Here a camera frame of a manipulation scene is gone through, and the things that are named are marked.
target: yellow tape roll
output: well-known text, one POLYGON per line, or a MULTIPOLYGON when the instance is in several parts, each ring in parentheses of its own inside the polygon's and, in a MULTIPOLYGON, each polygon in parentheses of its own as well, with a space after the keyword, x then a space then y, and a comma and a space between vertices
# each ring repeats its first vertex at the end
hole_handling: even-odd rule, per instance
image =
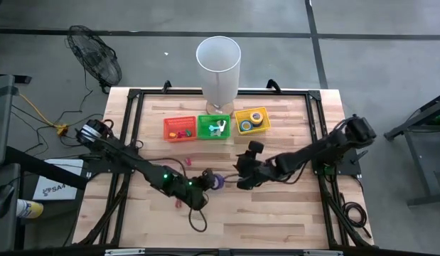
POLYGON ((253 123, 253 125, 260 125, 264 117, 259 112, 253 112, 249 116, 249 119, 251 120, 251 123, 253 123))

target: wooden tabletop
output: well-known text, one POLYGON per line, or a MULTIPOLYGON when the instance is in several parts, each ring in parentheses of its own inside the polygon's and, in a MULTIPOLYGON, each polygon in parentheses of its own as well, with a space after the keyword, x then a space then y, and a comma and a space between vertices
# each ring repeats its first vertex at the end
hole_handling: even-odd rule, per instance
MULTIPOLYGON (((118 137, 123 121, 129 88, 114 87, 109 94, 104 118, 115 123, 118 137)), ((327 128, 344 119, 338 90, 321 90, 327 128)), ((235 119, 227 140, 196 140, 169 143, 163 140, 163 119, 168 117, 205 114, 202 95, 147 95, 141 116, 138 139, 144 147, 139 154, 144 158, 173 157, 183 161, 189 157, 189 177, 198 176, 206 168, 221 175, 237 173, 233 164, 237 154, 245 152, 249 141, 265 145, 258 159, 264 160, 284 151, 296 151, 311 143, 305 99, 300 96, 238 96, 236 110, 266 107, 272 128, 264 133, 241 136, 235 119)), ((130 119, 131 136, 136 103, 130 119)), ((180 170, 170 161, 158 162, 180 170)), ((83 239, 104 212, 111 180, 110 174, 100 174, 89 182, 85 190, 73 242, 83 239)), ((365 208, 362 191, 354 179, 338 177, 340 192, 346 201, 354 201, 365 208)), ((209 203, 203 212, 208 222, 204 233, 194 231, 188 223, 187 205, 175 207, 175 198, 167 198, 151 188, 140 173, 132 176, 127 207, 124 214, 121 247, 191 247, 191 248, 248 248, 248 249, 323 249, 328 248, 321 197, 317 178, 308 164, 299 182, 294 185, 267 182, 251 191, 243 191, 228 184, 219 191, 208 191, 209 203)), ((337 241, 338 222, 332 217, 337 241)), ((110 230, 114 228, 115 214, 110 230)), ((203 227, 197 212, 193 224, 203 227)), ((358 232, 372 243, 364 232, 358 232)))

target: concrete floor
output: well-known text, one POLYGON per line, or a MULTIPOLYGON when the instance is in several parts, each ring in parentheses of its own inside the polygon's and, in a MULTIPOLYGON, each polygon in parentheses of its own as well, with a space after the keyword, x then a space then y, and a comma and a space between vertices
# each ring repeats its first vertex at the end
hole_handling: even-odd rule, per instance
MULTIPOLYGON (((312 0, 319 33, 440 34, 440 0, 312 0)), ((0 27, 130 31, 244 31, 308 33, 303 0, 5 0, 0 27)), ((120 86, 198 85, 195 47, 203 38, 103 37, 116 50, 124 74, 120 86)), ((319 88, 309 39, 235 38, 242 48, 242 87, 262 87, 274 78, 282 87, 319 88)), ((405 140, 390 143, 382 134, 440 94, 440 41, 320 40, 328 86, 339 89, 347 115, 367 117, 379 137, 361 160, 372 232, 383 248, 440 254, 440 204, 408 208, 422 196, 405 140)), ((65 47, 63 36, 0 35, 0 73, 26 74, 19 88, 47 115, 78 108, 86 93, 83 69, 65 47)), ((77 121, 102 113, 107 96, 95 90, 77 121)), ((15 104, 31 109, 19 98, 15 104)), ((34 127, 40 124, 24 117, 34 127)), ((9 144, 27 149, 35 133, 13 118, 9 144)), ((43 136, 50 150, 42 159, 85 153, 65 148, 56 135, 43 136)), ((28 247, 60 245, 72 215, 29 228, 28 247), (54 223, 66 228, 52 228, 54 223)))

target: black fan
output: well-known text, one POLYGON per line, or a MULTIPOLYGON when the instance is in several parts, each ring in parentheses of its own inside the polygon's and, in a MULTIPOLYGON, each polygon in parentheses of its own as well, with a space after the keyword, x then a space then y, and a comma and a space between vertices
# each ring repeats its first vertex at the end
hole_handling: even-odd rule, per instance
POLYGON ((93 31, 85 26, 71 26, 67 40, 77 60, 100 82, 104 93, 108 93, 106 87, 119 84, 122 70, 115 50, 107 46, 93 31))

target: tape roll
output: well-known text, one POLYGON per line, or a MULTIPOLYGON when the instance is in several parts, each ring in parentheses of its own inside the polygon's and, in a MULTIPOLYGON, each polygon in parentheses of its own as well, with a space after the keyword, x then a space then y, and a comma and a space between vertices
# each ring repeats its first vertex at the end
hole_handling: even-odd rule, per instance
POLYGON ((251 129, 253 129, 253 124, 248 120, 243 120, 240 123, 240 129, 242 132, 251 131, 251 129))
POLYGON ((262 120, 264 119, 262 114, 259 112, 251 113, 249 118, 251 119, 251 123, 253 123, 254 127, 260 127, 262 124, 262 120))

